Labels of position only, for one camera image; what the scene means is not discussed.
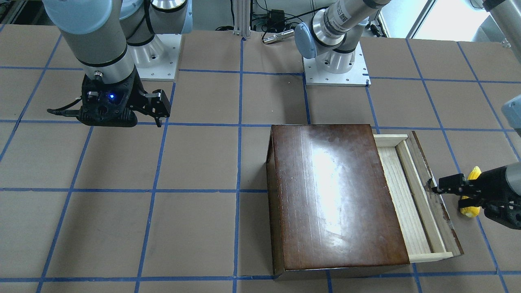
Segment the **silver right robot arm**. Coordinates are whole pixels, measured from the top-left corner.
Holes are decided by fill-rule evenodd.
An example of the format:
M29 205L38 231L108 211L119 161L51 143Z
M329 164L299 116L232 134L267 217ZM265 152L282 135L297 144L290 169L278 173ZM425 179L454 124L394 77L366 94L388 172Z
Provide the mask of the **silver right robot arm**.
M154 119L171 115L162 89L148 93L141 71L175 73L175 48L160 36L181 36L193 28L190 0L45 0L45 11L59 28L84 70L81 94L48 113L98 127L134 127L136 113Z

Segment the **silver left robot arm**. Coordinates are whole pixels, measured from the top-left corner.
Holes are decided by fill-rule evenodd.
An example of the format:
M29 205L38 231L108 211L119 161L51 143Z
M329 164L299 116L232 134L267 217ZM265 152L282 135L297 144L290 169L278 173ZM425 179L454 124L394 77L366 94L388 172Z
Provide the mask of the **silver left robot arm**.
M300 54L316 58L332 52L348 41L354 27L376 11L385 7L387 0L339 0L317 11L308 23L301 23L295 32L295 43ZM433 193L461 195L459 208L482 207L484 215L508 228L520 229L520 163L494 168L476 179L464 174L430 179Z

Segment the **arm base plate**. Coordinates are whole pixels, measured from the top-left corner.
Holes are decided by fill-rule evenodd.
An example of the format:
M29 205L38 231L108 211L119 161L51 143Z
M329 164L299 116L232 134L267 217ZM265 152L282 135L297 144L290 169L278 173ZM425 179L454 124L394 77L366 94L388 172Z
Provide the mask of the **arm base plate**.
M361 43L349 53L327 52L316 58L303 58L307 85L368 87L372 84Z
M183 35L155 35L145 45L129 45L129 53L143 81L175 81L182 37Z

